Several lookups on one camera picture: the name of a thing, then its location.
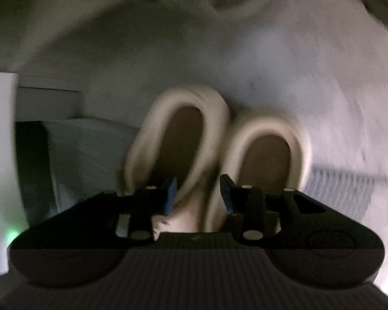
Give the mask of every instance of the ribbed surface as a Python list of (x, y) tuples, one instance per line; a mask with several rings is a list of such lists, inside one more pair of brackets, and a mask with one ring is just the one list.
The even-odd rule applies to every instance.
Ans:
[(262, 249), (134, 249), (101, 280), (65, 290), (23, 285), (5, 309), (388, 309), (372, 284), (325, 291), (302, 286)]
[(44, 123), (61, 210), (105, 190), (115, 190), (115, 171), (137, 129), (113, 122), (74, 119)]
[(359, 222), (371, 202), (374, 187), (372, 177), (314, 167), (304, 193)]

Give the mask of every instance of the white panel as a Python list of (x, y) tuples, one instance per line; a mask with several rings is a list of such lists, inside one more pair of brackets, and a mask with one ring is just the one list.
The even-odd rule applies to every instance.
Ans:
[(8, 270), (6, 248), (27, 228), (14, 151), (14, 91), (17, 75), (0, 73), (0, 274)]

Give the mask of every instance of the white slipper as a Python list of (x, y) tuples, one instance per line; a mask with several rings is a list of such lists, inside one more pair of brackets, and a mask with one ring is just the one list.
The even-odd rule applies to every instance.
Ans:
[[(238, 185), (280, 193), (284, 188), (303, 190), (310, 166), (311, 144), (304, 127), (284, 114), (253, 114), (233, 126), (220, 174)], [(205, 232), (219, 231), (226, 218), (218, 179), (206, 208)]]
[(228, 121), (226, 102), (207, 86), (173, 88), (161, 94), (128, 153), (126, 194), (177, 177), (175, 203), (181, 202), (216, 165)]

